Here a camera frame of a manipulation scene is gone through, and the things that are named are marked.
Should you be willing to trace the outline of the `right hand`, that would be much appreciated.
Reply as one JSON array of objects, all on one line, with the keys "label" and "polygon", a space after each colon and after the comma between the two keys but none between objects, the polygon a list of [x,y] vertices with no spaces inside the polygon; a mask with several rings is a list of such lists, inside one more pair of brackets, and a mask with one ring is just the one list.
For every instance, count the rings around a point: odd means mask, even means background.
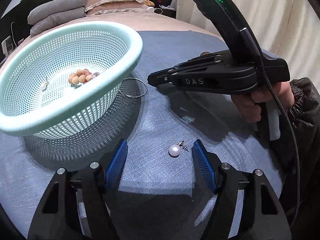
[{"label": "right hand", "polygon": [[[295,98],[289,82],[276,83],[272,86],[285,110],[293,106]],[[237,107],[242,117],[249,123],[258,122],[261,119],[260,103],[273,99],[268,88],[260,88],[251,94],[232,95],[231,100]]]}]

